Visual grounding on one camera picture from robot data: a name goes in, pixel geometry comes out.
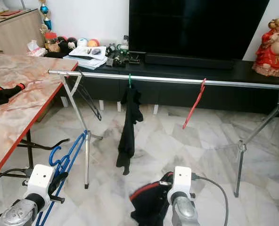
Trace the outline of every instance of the white wall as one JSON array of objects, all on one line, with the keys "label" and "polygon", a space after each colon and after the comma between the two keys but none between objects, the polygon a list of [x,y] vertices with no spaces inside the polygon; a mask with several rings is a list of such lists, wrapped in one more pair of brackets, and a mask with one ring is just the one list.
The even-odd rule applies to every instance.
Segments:
[{"label": "white wall", "polygon": [[[9,7],[21,7],[20,0],[4,1]],[[24,2],[27,8],[40,7],[38,0]],[[47,0],[47,6],[51,11],[53,31],[57,35],[96,38],[107,45],[111,41],[121,42],[123,35],[128,34],[129,0]],[[277,17],[279,0],[270,0],[244,60],[255,60],[261,36],[269,30],[268,22]]]},{"label": "white wall", "polygon": [[[4,0],[21,8],[20,0]],[[39,8],[38,0],[24,0],[26,8]],[[47,0],[52,30],[58,36],[98,39],[102,44],[121,43],[128,35],[129,0]]]}]

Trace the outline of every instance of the marble floor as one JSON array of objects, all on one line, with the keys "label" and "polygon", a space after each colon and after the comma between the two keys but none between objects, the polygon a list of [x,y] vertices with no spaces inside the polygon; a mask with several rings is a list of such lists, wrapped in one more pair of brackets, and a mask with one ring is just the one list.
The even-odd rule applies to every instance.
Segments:
[{"label": "marble floor", "polygon": [[[153,115],[152,105],[142,105],[144,121],[135,130],[135,155],[131,159],[130,174],[123,176],[123,168],[115,166],[117,147],[123,130],[125,111],[116,111],[116,103],[106,102],[98,121],[82,101],[78,101],[90,130],[102,135],[90,144],[90,187],[84,190],[84,152],[76,159],[61,197],[46,226],[136,226],[130,218],[133,206],[129,195],[137,188],[156,180],[174,169],[189,166],[196,173],[218,182],[226,191],[229,205],[229,226],[279,226],[279,118],[267,125],[245,153],[239,198],[233,196],[236,152],[235,144],[246,137],[265,115],[196,109],[188,126],[181,126],[188,108],[159,106]],[[55,105],[40,123],[32,127],[32,140],[53,145],[64,138],[76,139],[82,132],[72,107]],[[67,152],[72,141],[62,145],[58,156]],[[49,151],[34,149],[34,162],[48,164]],[[3,169],[23,167],[27,163],[26,150],[17,148]],[[0,213],[26,187],[22,179],[0,180]],[[221,191],[204,181],[194,181],[198,221],[202,226],[221,226],[224,221],[224,199]],[[172,209],[164,220],[171,226]]]}]

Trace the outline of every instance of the black tv cabinet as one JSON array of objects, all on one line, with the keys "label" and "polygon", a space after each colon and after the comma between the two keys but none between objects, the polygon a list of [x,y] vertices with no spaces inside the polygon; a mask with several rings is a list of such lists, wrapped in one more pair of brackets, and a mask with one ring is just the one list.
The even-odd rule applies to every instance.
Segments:
[{"label": "black tv cabinet", "polygon": [[[169,65],[127,64],[125,68],[102,66],[96,70],[79,67],[83,72],[129,74],[136,76],[203,79],[279,84],[279,78],[265,77],[251,69],[253,62],[235,61],[231,70],[181,67]],[[120,101],[128,81],[82,78],[82,83],[94,99]],[[141,103],[190,107],[196,100],[200,86],[133,81],[142,93]],[[198,107],[254,113],[269,113],[278,102],[279,90],[241,87],[207,86]]]}]

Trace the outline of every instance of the clothes drying rack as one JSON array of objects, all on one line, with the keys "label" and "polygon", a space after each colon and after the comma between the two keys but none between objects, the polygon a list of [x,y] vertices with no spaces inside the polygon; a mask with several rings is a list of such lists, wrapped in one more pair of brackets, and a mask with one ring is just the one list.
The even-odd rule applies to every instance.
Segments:
[{"label": "clothes drying rack", "polygon": [[[128,75],[121,74],[104,74],[104,73],[81,73],[80,72],[72,72],[72,71],[57,71],[57,70],[49,70],[49,74],[59,75],[62,83],[66,89],[67,95],[72,103],[72,106],[79,118],[83,128],[87,130],[86,124],[82,117],[82,114],[77,107],[73,95],[79,85],[79,82],[84,77],[89,78],[99,78],[99,79],[120,79],[120,80],[128,80]],[[66,78],[68,76],[76,76],[77,80],[74,84],[73,89],[70,91]],[[137,81],[152,81],[152,82],[167,82],[167,83],[181,83],[181,84],[196,84],[201,85],[203,80],[195,80],[195,79],[176,79],[176,78],[162,78],[162,77],[146,77],[146,76],[131,76],[131,79]],[[249,83],[249,82],[234,82],[234,81],[205,81],[206,86],[232,86],[232,87],[243,87],[243,88],[259,88],[259,89],[278,89],[279,85],[276,84],[262,84],[262,83]],[[236,169],[236,179],[234,184],[234,195],[235,197],[239,196],[239,187],[241,180],[241,171],[243,165],[243,157],[244,152],[247,150],[246,145],[279,113],[279,95],[278,95],[278,103],[277,106],[272,110],[272,112],[251,132],[251,134],[244,140],[240,140],[238,142],[238,156],[237,156],[237,169]],[[89,138],[85,141],[85,188],[88,188],[88,175],[89,175],[89,141],[90,136],[102,139],[102,137],[93,135],[89,130]]]}]

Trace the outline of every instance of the ganesha statue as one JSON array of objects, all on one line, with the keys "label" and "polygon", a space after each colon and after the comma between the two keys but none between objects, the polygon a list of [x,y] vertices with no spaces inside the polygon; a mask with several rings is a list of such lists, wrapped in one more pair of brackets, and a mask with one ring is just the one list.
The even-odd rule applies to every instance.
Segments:
[{"label": "ganesha statue", "polygon": [[262,36],[253,69],[265,76],[279,77],[279,18],[268,24],[271,29]]}]

